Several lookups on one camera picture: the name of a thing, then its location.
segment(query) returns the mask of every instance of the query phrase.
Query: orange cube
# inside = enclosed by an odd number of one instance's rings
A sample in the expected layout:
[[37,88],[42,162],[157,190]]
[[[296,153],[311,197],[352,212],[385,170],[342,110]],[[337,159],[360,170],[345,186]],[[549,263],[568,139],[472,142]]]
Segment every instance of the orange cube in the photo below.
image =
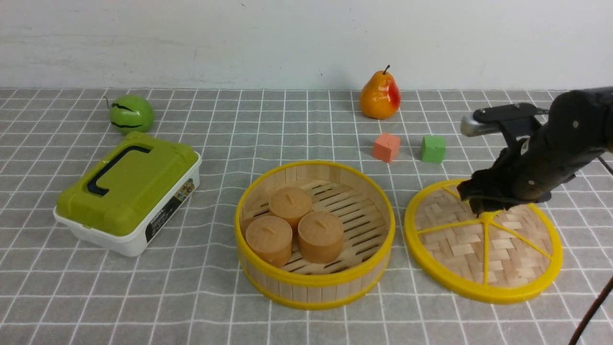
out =
[[389,133],[381,133],[375,140],[373,157],[386,163],[391,163],[400,150],[400,138]]

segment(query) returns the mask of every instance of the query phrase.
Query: black handle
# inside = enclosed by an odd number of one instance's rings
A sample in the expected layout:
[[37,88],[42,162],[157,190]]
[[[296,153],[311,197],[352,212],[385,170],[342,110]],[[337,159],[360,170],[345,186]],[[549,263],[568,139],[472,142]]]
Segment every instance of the black handle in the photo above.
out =
[[126,153],[130,152],[130,151],[139,151],[139,152],[144,152],[144,153],[149,153],[151,152],[150,149],[146,149],[144,147],[140,147],[140,146],[129,146],[127,148],[125,148],[123,151],[121,151],[115,158],[113,158],[107,165],[104,166],[104,168],[102,168],[92,179],[91,181],[89,181],[89,183],[87,183],[87,190],[90,193],[93,194],[98,194],[100,196],[104,196],[106,195],[106,193],[109,192],[108,189],[105,188],[100,188],[97,185],[98,180],[102,177],[102,175],[106,174],[107,171],[109,171],[110,168],[113,167],[113,165],[115,165],[120,159],[122,159]]

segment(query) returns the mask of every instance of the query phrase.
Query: label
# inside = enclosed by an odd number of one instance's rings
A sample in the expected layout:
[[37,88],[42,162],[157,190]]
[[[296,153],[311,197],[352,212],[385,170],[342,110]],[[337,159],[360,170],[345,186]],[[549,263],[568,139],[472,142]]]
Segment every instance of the label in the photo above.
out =
[[524,141],[524,143],[522,144],[522,148],[519,150],[519,154],[520,155],[524,155],[524,153],[526,153],[526,151],[528,151],[528,142],[530,141],[530,138],[526,139],[526,141]]
[[179,207],[185,202],[185,200],[189,197],[191,192],[195,189],[194,180],[187,180],[179,190],[168,200],[166,205],[162,207],[162,209],[158,212],[158,214],[153,217],[151,222],[147,225],[145,230],[145,237],[147,238],[147,243],[149,243],[158,231],[168,222],[168,220],[172,217],[172,215],[177,211]]

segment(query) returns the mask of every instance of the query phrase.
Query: white wall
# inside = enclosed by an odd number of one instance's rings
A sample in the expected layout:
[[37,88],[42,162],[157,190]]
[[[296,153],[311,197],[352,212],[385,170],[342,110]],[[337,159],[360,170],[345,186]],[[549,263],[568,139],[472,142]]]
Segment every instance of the white wall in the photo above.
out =
[[0,0],[0,87],[613,85],[612,0]]

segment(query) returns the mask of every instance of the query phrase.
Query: white plastic container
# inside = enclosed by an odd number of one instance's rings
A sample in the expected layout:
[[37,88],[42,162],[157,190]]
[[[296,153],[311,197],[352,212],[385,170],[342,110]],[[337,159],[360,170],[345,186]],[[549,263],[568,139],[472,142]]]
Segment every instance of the white plastic container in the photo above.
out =
[[[53,216],[59,223],[66,225],[72,234],[82,241],[96,244],[127,257],[139,256],[156,237],[160,229],[172,218],[177,209],[188,200],[194,190],[198,189],[202,159],[199,153],[196,152],[196,154],[198,159],[194,165],[177,181],[129,235],[118,237],[83,226],[81,223],[58,215],[55,207],[53,208]],[[181,190],[184,188],[187,188],[188,192],[182,192]]]

